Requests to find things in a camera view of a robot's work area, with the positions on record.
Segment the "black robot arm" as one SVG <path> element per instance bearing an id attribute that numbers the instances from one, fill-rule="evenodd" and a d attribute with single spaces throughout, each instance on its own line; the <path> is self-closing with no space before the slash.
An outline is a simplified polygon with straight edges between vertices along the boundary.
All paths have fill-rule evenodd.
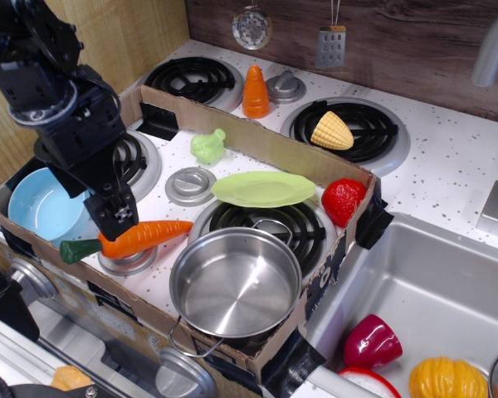
<path id="1" fill-rule="evenodd" d="M 74 25 L 43 1 L 0 1 L 0 92 L 12 120 L 37 132 L 36 158 L 100 232 L 115 240 L 139 222 L 134 194 L 115 161 L 126 134 L 115 91 L 87 65 Z"/>

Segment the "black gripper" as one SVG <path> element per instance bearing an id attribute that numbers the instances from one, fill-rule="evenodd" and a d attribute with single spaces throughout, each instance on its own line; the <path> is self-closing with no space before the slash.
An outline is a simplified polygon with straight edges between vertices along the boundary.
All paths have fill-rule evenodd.
<path id="1" fill-rule="evenodd" d="M 121 185 L 113 160 L 124 132 L 114 97 L 106 90 L 89 89 L 70 114 L 39 130 L 34 145 L 36 158 L 50 168 L 70 198 L 88 190 L 94 193 L 84 205 L 109 241 L 139 223 L 134 194 L 127 183 Z"/>

